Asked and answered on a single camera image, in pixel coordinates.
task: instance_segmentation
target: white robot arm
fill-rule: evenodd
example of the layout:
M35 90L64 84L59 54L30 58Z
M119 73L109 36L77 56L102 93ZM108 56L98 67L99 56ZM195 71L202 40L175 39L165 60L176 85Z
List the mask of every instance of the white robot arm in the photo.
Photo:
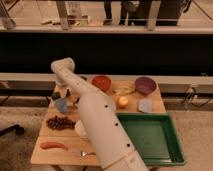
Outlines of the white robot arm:
M80 100L78 112L105 171L148 171L115 115L114 102L101 90L73 73L71 58L51 64L59 86L70 86Z

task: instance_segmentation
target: shoe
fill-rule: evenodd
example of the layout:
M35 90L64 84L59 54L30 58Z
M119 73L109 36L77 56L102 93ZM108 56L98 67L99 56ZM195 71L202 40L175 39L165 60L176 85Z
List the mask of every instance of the shoe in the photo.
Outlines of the shoe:
M103 22L103 25L111 25L112 24L112 19L105 19Z
M125 21L120 21L120 22L119 22L119 25L120 25L120 26L124 26L124 25L125 25Z

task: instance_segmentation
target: red bowl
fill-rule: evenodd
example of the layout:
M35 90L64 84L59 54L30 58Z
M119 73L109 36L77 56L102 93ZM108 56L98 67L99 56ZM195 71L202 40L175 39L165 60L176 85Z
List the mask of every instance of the red bowl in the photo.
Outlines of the red bowl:
M135 89L144 95L151 94L156 88L157 84L149 77L139 77L135 80Z

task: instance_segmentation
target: spoon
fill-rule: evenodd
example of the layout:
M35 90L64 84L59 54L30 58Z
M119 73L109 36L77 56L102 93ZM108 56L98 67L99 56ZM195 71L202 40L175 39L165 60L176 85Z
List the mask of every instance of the spoon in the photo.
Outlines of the spoon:
M81 157L85 157L87 155L95 155L95 152L80 151L80 156Z

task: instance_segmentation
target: green tray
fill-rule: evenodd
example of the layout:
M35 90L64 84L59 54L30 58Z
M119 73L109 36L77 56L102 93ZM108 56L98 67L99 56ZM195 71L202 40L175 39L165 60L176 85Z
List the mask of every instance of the green tray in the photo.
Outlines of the green tray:
M185 164L174 124L169 115L118 113L118 119L146 165Z

